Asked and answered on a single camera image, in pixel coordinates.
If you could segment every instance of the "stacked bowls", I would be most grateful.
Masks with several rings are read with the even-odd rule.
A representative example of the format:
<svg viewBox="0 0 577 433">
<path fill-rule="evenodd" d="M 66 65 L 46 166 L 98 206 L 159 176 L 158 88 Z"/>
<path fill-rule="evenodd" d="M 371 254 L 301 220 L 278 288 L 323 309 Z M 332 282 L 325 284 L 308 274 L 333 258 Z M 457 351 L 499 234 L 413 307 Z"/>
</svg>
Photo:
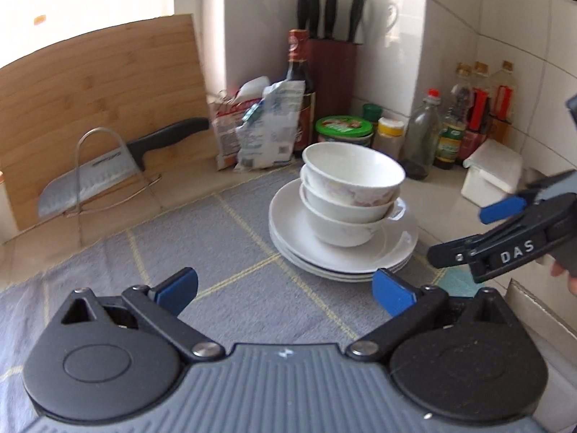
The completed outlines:
<svg viewBox="0 0 577 433">
<path fill-rule="evenodd" d="M 317 143 L 302 154 L 300 198 L 315 236 L 327 244 L 360 246 L 393 210 L 405 171 L 393 159 L 348 143 Z"/>
</svg>

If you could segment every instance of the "black knife handle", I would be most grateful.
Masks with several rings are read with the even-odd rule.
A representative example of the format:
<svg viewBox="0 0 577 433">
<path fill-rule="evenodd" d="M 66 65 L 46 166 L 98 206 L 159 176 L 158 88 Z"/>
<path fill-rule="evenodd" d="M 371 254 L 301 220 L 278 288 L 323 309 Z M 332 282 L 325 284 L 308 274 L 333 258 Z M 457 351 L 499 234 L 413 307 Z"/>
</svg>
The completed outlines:
<svg viewBox="0 0 577 433">
<path fill-rule="evenodd" d="M 365 0 L 353 0 L 351 5 L 351 17 L 348 27 L 348 42 L 353 43 L 355 41 L 355 36 L 357 35 L 357 28 L 362 18 L 362 10 L 365 6 Z"/>
<path fill-rule="evenodd" d="M 336 21 L 336 0 L 325 2 L 325 39 L 333 39 Z"/>
<path fill-rule="evenodd" d="M 309 35 L 318 39 L 318 19 L 320 16 L 320 0 L 309 0 Z"/>
<path fill-rule="evenodd" d="M 136 165 L 144 171 L 144 154 L 147 151 L 174 145 L 193 133 L 208 130 L 209 126 L 210 121 L 204 117 L 186 119 L 154 131 L 145 137 L 129 141 L 126 147 L 135 159 Z"/>
<path fill-rule="evenodd" d="M 306 29 L 309 20 L 309 0 L 296 1 L 296 24 L 299 29 Z"/>
</svg>

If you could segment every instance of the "green cap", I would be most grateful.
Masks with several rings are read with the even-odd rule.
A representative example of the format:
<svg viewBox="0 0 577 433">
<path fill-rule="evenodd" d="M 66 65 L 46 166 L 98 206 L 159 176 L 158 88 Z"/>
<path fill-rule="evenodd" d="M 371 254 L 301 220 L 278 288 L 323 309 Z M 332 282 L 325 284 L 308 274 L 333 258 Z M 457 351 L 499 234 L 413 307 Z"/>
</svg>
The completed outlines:
<svg viewBox="0 0 577 433">
<path fill-rule="evenodd" d="M 365 120 L 377 123 L 383 114 L 383 108 L 376 104 L 363 104 L 362 116 Z"/>
<path fill-rule="evenodd" d="M 319 119 L 316 130 L 328 137 L 359 138 L 373 132 L 373 124 L 360 117 L 350 115 L 331 115 Z"/>
</svg>

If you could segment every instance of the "person's hand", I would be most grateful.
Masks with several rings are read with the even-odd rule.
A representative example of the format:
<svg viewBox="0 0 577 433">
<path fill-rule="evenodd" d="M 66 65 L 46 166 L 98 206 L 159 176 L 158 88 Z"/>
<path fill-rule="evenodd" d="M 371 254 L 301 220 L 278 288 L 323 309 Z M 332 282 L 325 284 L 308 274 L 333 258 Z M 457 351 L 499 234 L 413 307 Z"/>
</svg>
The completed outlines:
<svg viewBox="0 0 577 433">
<path fill-rule="evenodd" d="M 564 272 L 565 269 L 562 268 L 562 266 L 560 266 L 557 262 L 555 262 L 555 264 L 553 264 L 553 267 L 551 267 L 552 276 L 559 276 L 562 275 Z M 569 291 L 572 294 L 577 296 L 577 277 L 569 275 L 569 281 L 567 282 L 567 287 L 569 288 Z"/>
</svg>

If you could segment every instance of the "white plate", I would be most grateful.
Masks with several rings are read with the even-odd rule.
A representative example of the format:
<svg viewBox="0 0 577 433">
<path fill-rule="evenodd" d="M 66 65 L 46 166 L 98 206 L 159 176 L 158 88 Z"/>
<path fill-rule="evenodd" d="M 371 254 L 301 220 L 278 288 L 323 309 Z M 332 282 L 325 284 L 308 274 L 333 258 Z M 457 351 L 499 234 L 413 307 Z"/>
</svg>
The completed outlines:
<svg viewBox="0 0 577 433">
<path fill-rule="evenodd" d="M 408 258 L 418 240 L 418 226 L 407 204 L 398 198 L 395 209 L 374 237 L 361 246 L 341 248 L 326 244 L 313 234 L 298 189 L 301 179 L 283 186 L 270 201 L 269 226 L 282 247 L 315 267 L 340 274 L 373 274 L 394 268 Z"/>
<path fill-rule="evenodd" d="M 279 253 L 286 260 L 288 260 L 292 264 L 296 265 L 298 268 L 301 268 L 310 274 L 320 276 L 322 278 L 327 278 L 329 280 L 334 280 L 337 282 L 343 282 L 343 283 L 370 282 L 373 279 L 373 274 L 356 274 L 356 275 L 354 275 L 354 274 L 340 274 L 337 272 L 331 272 L 330 270 L 325 270 L 323 268 L 315 267 L 315 266 L 311 265 L 310 263 L 305 262 L 304 260 L 296 257 L 296 255 L 291 254 L 291 252 L 280 243 L 280 241 L 278 240 L 278 238 L 275 235 L 275 231 L 274 231 L 273 227 L 270 228 L 270 238 L 272 239 L 272 242 L 276 246 L 276 248 L 278 249 Z M 391 269 L 391 271 L 397 272 L 397 271 L 401 270 L 409 262 L 410 259 L 411 259 L 411 256 L 409 255 L 409 257 L 406 258 L 406 260 L 404 262 L 400 263 L 400 265 Z"/>
</svg>

